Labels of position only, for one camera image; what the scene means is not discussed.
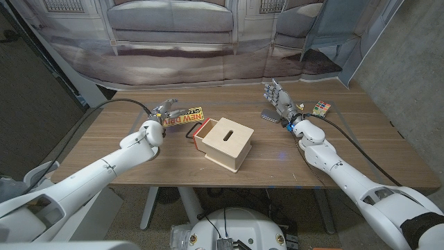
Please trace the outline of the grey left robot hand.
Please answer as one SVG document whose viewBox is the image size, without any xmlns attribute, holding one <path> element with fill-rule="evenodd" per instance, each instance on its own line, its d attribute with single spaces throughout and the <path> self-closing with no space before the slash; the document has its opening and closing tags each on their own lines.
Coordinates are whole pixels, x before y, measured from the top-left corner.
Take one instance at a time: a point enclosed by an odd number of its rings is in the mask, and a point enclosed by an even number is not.
<svg viewBox="0 0 444 250">
<path fill-rule="evenodd" d="M 148 120 L 153 120 L 163 125 L 164 120 L 175 119 L 189 112 L 188 109 L 172 110 L 171 107 L 176 102 L 178 102 L 177 99 L 167 99 L 163 101 L 157 107 L 152 109 L 151 114 L 148 116 Z"/>
</svg>

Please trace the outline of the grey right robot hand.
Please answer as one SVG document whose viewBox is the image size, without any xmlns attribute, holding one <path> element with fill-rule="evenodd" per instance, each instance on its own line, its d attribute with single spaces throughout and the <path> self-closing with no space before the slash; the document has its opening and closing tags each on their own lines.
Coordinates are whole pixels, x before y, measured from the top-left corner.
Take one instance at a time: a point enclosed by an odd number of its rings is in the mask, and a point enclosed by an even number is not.
<svg viewBox="0 0 444 250">
<path fill-rule="evenodd" d="M 264 84 L 264 98 L 275 108 L 280 121 L 287 125 L 296 125 L 302 121 L 302 113 L 282 86 L 273 78 L 270 84 Z"/>
</svg>

